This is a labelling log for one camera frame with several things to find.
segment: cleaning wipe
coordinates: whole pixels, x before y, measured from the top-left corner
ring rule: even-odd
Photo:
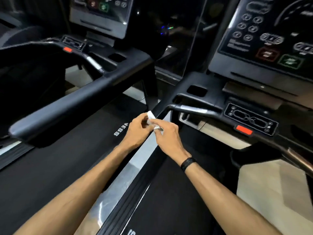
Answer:
[[[148,125],[151,125],[152,123],[150,122],[150,119],[156,119],[155,118],[155,116],[154,116],[154,114],[151,112],[151,111],[148,111],[148,113],[147,113],[147,115],[148,115],[148,120],[147,120],[147,124]],[[154,127],[154,129],[159,129],[159,130],[163,130],[160,126],[158,126],[158,125],[156,125],[155,127]]]

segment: black wristband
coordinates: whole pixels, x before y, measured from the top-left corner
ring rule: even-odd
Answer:
[[[180,168],[182,169],[183,172],[185,172],[185,170],[187,169],[187,167],[194,163],[194,162],[197,162],[194,158],[187,158],[183,163],[182,165],[180,166]]]

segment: floor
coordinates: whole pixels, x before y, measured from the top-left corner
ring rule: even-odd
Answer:
[[[76,66],[67,69],[66,80],[75,86],[68,94],[92,81],[84,70],[80,71]],[[130,87],[124,94],[145,103],[143,92],[134,87]],[[249,146],[204,122],[196,127],[235,149]],[[155,135],[151,134],[109,189],[100,195],[75,235],[95,235],[98,232],[156,146]],[[8,149],[0,149],[0,155]],[[313,234],[313,207],[305,174],[289,163],[278,160],[243,166],[239,173],[237,195],[284,235]]]

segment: treadmill console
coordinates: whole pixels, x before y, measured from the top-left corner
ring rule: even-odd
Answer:
[[[312,26],[313,0],[240,0],[209,69],[300,96],[312,90]]]
[[[133,0],[71,0],[70,21],[123,39]]]

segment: forearm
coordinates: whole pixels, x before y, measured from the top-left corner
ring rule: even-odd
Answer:
[[[281,235],[264,217],[197,163],[191,164],[185,173],[227,235]]]
[[[31,217],[15,235],[74,234],[131,148],[120,144],[105,159]]]

